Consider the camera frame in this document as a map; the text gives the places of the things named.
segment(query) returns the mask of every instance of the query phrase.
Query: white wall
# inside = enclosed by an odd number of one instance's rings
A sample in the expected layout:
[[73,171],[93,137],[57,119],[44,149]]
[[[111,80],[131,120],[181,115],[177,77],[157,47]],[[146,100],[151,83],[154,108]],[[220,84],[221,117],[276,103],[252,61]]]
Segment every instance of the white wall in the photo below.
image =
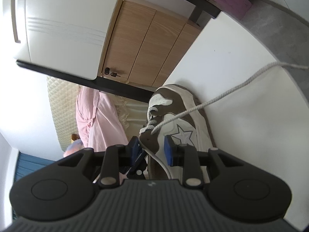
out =
[[5,182],[12,148],[0,133],[0,231],[5,228]]
[[[2,29],[2,0],[0,8]],[[63,152],[53,123],[46,75],[18,67],[1,35],[0,132],[22,153],[58,160]]]

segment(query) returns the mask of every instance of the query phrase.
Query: cabinet handle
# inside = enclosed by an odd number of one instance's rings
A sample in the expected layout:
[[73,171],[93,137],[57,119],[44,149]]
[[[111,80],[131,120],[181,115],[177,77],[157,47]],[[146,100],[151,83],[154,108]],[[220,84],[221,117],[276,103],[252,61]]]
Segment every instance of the cabinet handle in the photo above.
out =
[[13,35],[16,43],[20,44],[20,40],[17,35],[17,27],[16,27],[16,9],[15,9],[15,1],[11,0],[11,17],[12,17],[12,26],[13,26]]

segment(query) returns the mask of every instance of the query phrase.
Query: quilted white panel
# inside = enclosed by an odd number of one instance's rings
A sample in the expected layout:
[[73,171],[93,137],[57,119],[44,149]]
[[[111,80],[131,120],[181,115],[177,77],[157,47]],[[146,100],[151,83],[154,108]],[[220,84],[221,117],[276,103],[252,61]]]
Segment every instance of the quilted white panel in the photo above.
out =
[[50,108],[61,149],[71,144],[71,134],[77,134],[75,118],[76,97],[80,85],[47,76]]

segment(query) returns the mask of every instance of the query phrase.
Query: wooden door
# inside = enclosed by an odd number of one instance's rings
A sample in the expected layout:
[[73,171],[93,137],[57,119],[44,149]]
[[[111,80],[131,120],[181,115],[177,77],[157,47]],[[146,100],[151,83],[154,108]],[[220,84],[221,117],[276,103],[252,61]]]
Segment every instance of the wooden door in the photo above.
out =
[[186,23],[152,86],[163,85],[199,34],[200,28],[196,24]]
[[156,12],[128,81],[152,86],[185,23],[185,19]]
[[104,69],[109,67],[111,72],[116,72],[120,77],[108,78],[120,82],[128,80],[155,13],[155,9],[123,1],[109,42],[102,75]]

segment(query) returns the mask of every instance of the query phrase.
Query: door lock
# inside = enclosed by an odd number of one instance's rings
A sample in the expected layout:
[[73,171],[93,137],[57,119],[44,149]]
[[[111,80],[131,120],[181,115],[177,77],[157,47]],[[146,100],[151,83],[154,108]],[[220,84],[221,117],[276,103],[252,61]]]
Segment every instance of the door lock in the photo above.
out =
[[110,70],[110,68],[109,67],[106,67],[105,69],[104,69],[104,74],[105,75],[111,75],[112,77],[120,77],[116,72],[110,72],[111,70]]

